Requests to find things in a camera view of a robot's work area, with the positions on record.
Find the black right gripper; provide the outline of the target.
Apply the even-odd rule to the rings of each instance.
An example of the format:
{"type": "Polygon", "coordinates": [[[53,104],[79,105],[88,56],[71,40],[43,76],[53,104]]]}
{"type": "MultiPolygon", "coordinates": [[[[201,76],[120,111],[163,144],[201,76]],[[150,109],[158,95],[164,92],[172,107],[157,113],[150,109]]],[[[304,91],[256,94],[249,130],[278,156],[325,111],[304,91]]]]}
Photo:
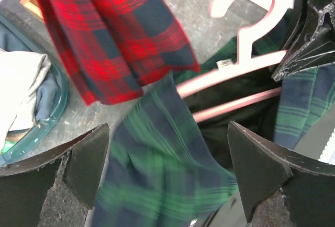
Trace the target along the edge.
{"type": "Polygon", "coordinates": [[[281,63],[272,79],[334,63],[334,0],[294,0],[281,63]]]}

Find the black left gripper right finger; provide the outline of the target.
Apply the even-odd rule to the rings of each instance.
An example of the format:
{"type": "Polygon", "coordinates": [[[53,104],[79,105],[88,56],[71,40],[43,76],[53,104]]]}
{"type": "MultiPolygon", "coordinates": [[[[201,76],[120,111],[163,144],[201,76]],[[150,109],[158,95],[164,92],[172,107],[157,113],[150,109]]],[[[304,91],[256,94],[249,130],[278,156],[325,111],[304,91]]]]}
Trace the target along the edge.
{"type": "Polygon", "coordinates": [[[334,165],[268,141],[236,122],[228,143],[252,226],[334,226],[334,165]]]}

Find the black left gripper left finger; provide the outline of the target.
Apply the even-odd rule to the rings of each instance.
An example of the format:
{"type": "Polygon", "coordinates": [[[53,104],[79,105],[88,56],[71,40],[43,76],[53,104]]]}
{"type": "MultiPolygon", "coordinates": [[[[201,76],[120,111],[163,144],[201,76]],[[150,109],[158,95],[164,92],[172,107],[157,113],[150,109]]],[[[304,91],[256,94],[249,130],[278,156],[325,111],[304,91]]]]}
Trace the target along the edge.
{"type": "Polygon", "coordinates": [[[101,124],[70,142],[1,168],[1,226],[84,226],[109,145],[101,124]]]}

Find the green plaid garment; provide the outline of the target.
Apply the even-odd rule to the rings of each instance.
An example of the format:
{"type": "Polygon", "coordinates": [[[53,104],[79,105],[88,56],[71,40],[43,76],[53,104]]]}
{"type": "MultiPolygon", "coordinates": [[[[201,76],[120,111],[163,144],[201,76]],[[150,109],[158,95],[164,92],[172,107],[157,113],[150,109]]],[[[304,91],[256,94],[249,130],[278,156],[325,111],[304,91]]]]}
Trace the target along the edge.
{"type": "Polygon", "coordinates": [[[188,226],[237,190],[227,141],[229,121],[292,146],[334,102],[334,66],[328,65],[284,79],[278,98],[197,124],[192,111],[276,83],[263,69],[181,100],[175,83],[193,76],[186,71],[166,77],[118,125],[92,226],[188,226]]]}

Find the thick pink plastic hanger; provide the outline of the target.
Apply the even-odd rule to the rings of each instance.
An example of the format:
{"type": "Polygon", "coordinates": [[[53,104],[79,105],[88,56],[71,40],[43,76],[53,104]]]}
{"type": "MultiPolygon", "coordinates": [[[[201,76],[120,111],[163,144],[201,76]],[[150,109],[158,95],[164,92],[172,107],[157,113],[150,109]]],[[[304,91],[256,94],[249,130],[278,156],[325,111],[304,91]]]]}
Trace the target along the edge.
{"type": "MultiPolygon", "coordinates": [[[[210,15],[214,18],[223,17],[234,1],[212,0],[210,15]]],[[[292,2],[293,0],[272,0],[269,11],[260,21],[239,29],[237,33],[236,63],[220,67],[177,85],[176,90],[179,96],[184,98],[220,82],[279,64],[286,54],[285,50],[252,57],[252,45],[279,23],[292,2]]]]}

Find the red navy plaid skirt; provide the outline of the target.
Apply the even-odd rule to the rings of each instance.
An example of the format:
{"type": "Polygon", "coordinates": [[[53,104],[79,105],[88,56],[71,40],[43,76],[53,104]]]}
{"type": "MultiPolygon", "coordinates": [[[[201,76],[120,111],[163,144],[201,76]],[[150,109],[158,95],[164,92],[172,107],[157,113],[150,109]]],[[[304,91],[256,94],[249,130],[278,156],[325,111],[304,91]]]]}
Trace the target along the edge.
{"type": "Polygon", "coordinates": [[[83,101],[115,105],[142,96],[168,72],[199,65],[181,25],[159,0],[127,20],[84,18],[45,22],[58,55],[83,101]]]}

